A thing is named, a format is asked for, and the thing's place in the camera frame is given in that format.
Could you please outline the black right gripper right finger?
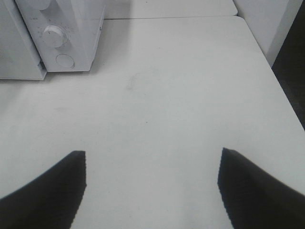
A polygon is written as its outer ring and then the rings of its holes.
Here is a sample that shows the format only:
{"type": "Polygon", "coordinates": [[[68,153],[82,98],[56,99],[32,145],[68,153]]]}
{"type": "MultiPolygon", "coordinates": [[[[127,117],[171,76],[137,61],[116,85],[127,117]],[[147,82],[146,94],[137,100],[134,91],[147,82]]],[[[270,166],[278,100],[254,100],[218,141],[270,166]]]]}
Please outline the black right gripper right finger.
{"type": "Polygon", "coordinates": [[[223,148],[217,185],[235,229],[303,229],[305,196],[223,148]]]}

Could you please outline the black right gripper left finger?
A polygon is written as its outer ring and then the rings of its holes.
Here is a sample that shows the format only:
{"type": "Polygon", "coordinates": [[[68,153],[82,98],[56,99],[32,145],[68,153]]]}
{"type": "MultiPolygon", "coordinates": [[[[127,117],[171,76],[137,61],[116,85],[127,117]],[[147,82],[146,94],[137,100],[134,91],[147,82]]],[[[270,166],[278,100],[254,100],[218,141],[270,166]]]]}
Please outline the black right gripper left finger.
{"type": "Polygon", "coordinates": [[[86,189],[86,154],[72,151],[0,199],[2,229],[69,229],[86,189]]]}

